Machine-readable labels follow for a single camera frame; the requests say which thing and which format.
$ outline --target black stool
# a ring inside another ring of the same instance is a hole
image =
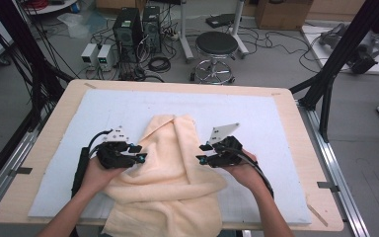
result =
[[[223,84],[233,83],[230,67],[221,60],[231,57],[235,59],[233,53],[238,49],[238,42],[229,34],[221,32],[207,32],[201,34],[195,41],[198,52],[210,57],[201,61],[195,68],[191,80],[197,78],[200,83]]]

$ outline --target white mat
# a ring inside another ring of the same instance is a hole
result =
[[[110,90],[89,90],[84,96],[47,167],[29,216],[54,216],[69,201],[81,147],[88,146],[95,134],[122,125],[130,142],[137,143],[152,116],[165,114],[191,115],[202,143],[214,126],[239,122],[233,135],[259,157],[286,221],[311,223],[273,98]],[[225,171],[216,170],[229,182],[219,194],[223,221],[260,222],[252,194]],[[105,219],[112,205],[109,197],[99,194],[82,217]]]
[[[304,36],[309,44],[312,44],[315,39],[317,39],[321,33],[327,32],[331,30],[332,28],[320,28],[320,27],[310,27],[310,26],[303,26],[302,31],[304,33]],[[319,62],[319,65],[323,67],[325,63],[328,61],[329,56],[332,53],[332,49],[328,45],[320,45],[318,43],[318,39],[313,43],[312,45],[312,51],[315,54],[315,57]],[[372,75],[379,75],[379,55],[374,58],[378,62],[378,64],[375,64],[372,66],[367,72],[364,74],[372,74]],[[352,71],[349,69],[347,65],[344,65],[341,72],[348,72],[352,73]]]

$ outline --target person's right arm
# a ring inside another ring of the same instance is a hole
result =
[[[255,155],[246,150],[244,150],[244,153],[254,161],[257,161]],[[263,179],[251,165],[241,164],[238,166],[224,167],[223,169],[228,171],[241,185],[252,192],[260,210],[265,237],[294,236],[279,212]]]

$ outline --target fabric fold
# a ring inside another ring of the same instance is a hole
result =
[[[146,162],[111,181],[115,204],[104,228],[112,236],[217,236],[217,192],[225,180],[198,164],[202,154],[190,116],[155,116],[139,145]]]

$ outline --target beige cloth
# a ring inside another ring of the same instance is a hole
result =
[[[123,172],[105,189],[115,204],[103,232],[217,236],[222,222],[216,194],[226,182],[195,158],[202,151],[191,117],[153,117],[139,144],[146,162]]]

